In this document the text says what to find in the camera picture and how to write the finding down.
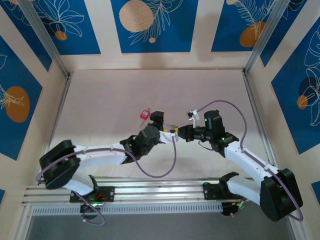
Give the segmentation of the aluminium side rail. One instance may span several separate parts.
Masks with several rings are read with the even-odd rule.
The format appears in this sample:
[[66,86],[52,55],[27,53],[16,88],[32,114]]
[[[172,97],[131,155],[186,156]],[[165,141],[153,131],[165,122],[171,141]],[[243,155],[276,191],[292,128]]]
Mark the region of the aluminium side rail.
[[256,97],[256,95],[254,93],[253,84],[251,83],[251,81],[248,78],[247,74],[245,73],[244,69],[242,70],[242,76],[243,76],[243,81],[244,81],[245,88],[247,91],[247,95],[249,98],[249,102],[251,105],[251,109],[253,111],[253,116],[254,116],[256,127],[257,127],[257,131],[258,131],[258,134],[262,140],[262,144],[264,147],[265,154],[267,156],[267,160],[270,164],[277,167],[278,164],[277,164],[277,161],[275,158],[275,154],[272,149],[271,143],[268,139],[266,129],[264,127],[264,123],[262,120],[262,116],[260,115],[258,98]]
[[68,77],[66,79],[66,82],[64,84],[64,88],[63,88],[62,95],[61,95],[61,98],[59,101],[58,109],[56,111],[56,115],[55,115],[53,126],[52,126],[52,129],[50,132],[49,140],[48,140],[48,143],[47,143],[46,148],[44,150],[44,154],[48,153],[50,150],[50,147],[51,147],[52,141],[54,139],[55,132],[56,132],[56,129],[57,129],[57,126],[58,126],[58,123],[59,123],[59,120],[60,120],[60,117],[62,114],[62,110],[65,105],[65,101],[66,101],[66,98],[68,95],[68,91],[69,91],[69,88],[71,85],[72,78],[73,78],[73,73],[69,73]]

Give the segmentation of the aluminium rail frame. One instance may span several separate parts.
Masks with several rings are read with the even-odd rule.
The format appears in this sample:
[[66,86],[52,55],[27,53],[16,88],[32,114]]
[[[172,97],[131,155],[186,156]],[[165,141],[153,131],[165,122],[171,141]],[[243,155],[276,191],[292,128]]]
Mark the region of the aluminium rail frame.
[[[210,178],[123,178],[96,177],[100,187],[114,187],[113,204],[203,203],[203,183],[217,184]],[[27,186],[22,206],[70,206],[71,191],[65,188],[46,189],[44,184]]]

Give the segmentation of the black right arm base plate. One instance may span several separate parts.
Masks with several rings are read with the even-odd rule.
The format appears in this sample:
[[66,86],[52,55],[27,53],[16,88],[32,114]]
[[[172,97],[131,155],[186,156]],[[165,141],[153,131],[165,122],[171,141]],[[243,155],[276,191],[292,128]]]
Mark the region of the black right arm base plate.
[[212,184],[205,182],[202,184],[203,195],[205,200],[245,200],[238,194],[231,193],[224,184]]

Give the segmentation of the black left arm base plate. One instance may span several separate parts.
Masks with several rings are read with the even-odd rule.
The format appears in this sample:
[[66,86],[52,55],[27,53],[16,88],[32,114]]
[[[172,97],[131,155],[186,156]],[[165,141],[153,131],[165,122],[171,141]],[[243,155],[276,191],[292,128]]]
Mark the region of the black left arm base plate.
[[99,186],[97,189],[83,197],[91,204],[113,202],[115,197],[115,187]]

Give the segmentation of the aluminium corner post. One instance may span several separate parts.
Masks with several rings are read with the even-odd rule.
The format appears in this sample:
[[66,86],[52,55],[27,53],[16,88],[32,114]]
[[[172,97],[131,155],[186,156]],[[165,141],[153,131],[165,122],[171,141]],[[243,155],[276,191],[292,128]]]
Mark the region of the aluminium corner post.
[[254,69],[258,60],[262,62],[263,67],[268,65],[297,17],[296,0],[274,0],[273,4],[274,8],[244,67],[244,75],[248,75]]
[[58,70],[62,73],[63,76],[69,79],[71,76],[71,72],[64,64],[58,49],[56,48],[53,40],[48,34],[48,31],[46,30],[32,3],[29,0],[17,0],[17,3],[22,10],[25,18],[28,20],[31,28],[37,35],[37,38],[43,45],[44,49],[46,50],[52,61],[56,64]]

